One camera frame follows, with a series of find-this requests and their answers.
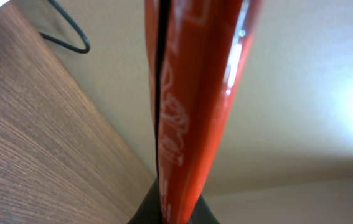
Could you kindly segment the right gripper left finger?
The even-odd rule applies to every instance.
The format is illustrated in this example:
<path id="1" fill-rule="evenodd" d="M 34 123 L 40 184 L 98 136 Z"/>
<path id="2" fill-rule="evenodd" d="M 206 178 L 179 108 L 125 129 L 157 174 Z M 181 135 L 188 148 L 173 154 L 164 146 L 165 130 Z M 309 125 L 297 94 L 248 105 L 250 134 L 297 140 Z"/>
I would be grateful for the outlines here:
<path id="1" fill-rule="evenodd" d="M 162 224 L 159 184 L 155 179 L 128 224 Z"/>

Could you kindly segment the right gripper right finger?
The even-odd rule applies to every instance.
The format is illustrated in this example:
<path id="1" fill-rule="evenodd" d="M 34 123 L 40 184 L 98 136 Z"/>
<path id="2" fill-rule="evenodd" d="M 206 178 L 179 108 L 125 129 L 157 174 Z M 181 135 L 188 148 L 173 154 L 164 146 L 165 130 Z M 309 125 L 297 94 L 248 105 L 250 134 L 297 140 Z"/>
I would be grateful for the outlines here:
<path id="1" fill-rule="evenodd" d="M 202 195 L 195 205 L 188 224 L 220 224 Z"/>

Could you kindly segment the red stick packet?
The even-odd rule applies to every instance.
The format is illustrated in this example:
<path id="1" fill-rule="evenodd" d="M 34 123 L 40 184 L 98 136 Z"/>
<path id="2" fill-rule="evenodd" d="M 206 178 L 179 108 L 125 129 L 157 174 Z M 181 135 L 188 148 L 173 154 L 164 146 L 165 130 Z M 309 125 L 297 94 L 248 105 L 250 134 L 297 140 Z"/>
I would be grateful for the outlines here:
<path id="1" fill-rule="evenodd" d="M 188 223 L 232 107 L 261 8 L 256 0 L 145 0 L 162 223 Z"/>

